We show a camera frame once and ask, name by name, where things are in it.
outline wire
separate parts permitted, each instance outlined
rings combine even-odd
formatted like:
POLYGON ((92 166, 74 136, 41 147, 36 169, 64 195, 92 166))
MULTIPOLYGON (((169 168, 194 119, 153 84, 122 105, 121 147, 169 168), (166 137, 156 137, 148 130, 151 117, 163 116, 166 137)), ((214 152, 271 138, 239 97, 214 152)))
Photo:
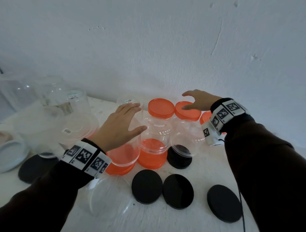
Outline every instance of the wire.
POLYGON ((245 232, 244 215, 243 215, 242 200, 241 200, 241 193, 240 193, 239 187, 238 187, 238 191, 239 191, 240 206, 241 206, 241 213, 242 213, 243 232, 245 232))

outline table surface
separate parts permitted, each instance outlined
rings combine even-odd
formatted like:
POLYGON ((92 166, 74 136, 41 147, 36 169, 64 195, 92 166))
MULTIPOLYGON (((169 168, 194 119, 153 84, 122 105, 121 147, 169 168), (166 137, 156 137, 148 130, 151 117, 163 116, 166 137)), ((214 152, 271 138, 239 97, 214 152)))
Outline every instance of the table surface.
MULTIPOLYGON (((88 99, 91 111, 98 118, 100 126, 117 108, 116 103, 113 102, 95 98, 88 99)), ((12 118, 14 116, 2 122, 0 129, 12 130, 12 118)), ((29 186, 18 179, 19 168, 20 166, 0 174, 0 207, 6 204, 14 194, 29 186)), ((131 184, 136 173, 143 169, 142 166, 136 163, 132 171, 123 177, 131 184)), ((206 200, 207 191, 216 184, 230 188, 239 197, 237 183, 228 164, 224 146, 207 147, 201 155, 193 157, 192 163, 187 169, 178 170, 166 162, 155 171, 163 181, 171 174, 185 176, 194 189, 192 204, 184 210, 176 210, 167 205, 162 196, 151 205, 143 205, 133 198, 130 209, 123 216, 114 220, 102 221, 100 218, 95 218, 83 210, 81 205, 78 204, 79 201, 82 201, 79 195, 62 232, 243 231, 242 219, 235 223, 220 221, 213 215, 206 200)), ((244 199, 242 205, 246 231, 259 231, 244 199)))

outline black lid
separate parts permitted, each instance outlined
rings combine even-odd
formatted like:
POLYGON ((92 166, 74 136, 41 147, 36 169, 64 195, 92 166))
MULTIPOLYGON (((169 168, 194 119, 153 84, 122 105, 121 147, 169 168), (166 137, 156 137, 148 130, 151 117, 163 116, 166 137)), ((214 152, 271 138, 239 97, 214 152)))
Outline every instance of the black lid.
MULTIPOLYGON (((189 150, 182 145, 176 145, 176 146, 180 146, 181 149, 184 149, 189 152, 189 150)), ((189 165, 191 164, 192 157, 184 157, 178 154, 175 150, 173 150, 172 147, 170 147, 168 149, 167 160, 172 167, 177 169, 185 169, 189 167, 189 165)))
POLYGON ((57 162, 57 158, 45 159, 39 155, 32 156, 21 165, 18 177, 20 180, 31 184, 36 178, 46 174, 57 162))
POLYGON ((162 179, 152 170, 138 172, 132 181, 132 192, 142 204, 152 204, 162 194, 162 179))
POLYGON ((224 222, 236 222, 242 216, 237 196, 223 185, 214 185, 209 189, 207 202, 213 214, 224 222))
POLYGON ((162 194, 166 203, 175 209, 190 206, 194 197, 191 183, 179 174, 172 174, 165 179, 162 194))

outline red lid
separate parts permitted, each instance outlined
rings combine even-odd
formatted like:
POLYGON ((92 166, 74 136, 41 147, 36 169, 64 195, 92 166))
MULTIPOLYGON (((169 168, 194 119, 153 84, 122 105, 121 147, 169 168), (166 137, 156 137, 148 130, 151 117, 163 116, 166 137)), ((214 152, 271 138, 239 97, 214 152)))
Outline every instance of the red lid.
POLYGON ((113 163, 111 163, 105 171, 109 175, 123 176, 123 175, 129 173, 133 169, 134 166, 135 166, 135 163, 133 163, 130 166, 126 166, 126 167, 119 167, 119 166, 116 166, 113 163))
POLYGON ((149 102, 148 112, 153 117, 168 119, 174 114, 174 105, 166 99, 155 98, 149 102))
POLYGON ((186 101, 182 101, 182 102, 178 102, 175 105, 175 115, 181 119, 181 120, 191 120, 191 121, 198 121, 198 119, 201 116, 201 111, 199 110, 182 110, 182 107, 185 105, 190 105, 192 104, 191 102, 186 102, 186 101))
POLYGON ((208 122, 210 117, 211 117, 210 111, 204 112, 200 118, 200 124, 202 125, 203 123, 208 122))
MULTIPOLYGON (((164 144, 157 139, 145 139, 145 141, 146 141, 146 143, 150 144, 150 146, 153 146, 153 147, 164 146, 164 144)), ((161 166, 163 166, 164 163, 166 162, 167 154, 168 154, 168 152, 165 151, 162 154, 154 155, 154 154, 147 153, 147 152, 145 152, 144 150, 141 149, 137 162, 144 168, 158 169, 161 166)))

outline wall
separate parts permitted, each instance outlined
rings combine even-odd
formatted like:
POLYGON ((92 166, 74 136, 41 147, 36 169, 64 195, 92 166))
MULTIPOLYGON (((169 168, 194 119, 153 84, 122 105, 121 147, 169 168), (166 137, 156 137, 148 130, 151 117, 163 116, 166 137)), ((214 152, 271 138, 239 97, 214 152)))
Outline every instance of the wall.
POLYGON ((0 64, 115 101, 230 96, 304 147, 304 0, 1 0, 0 64))

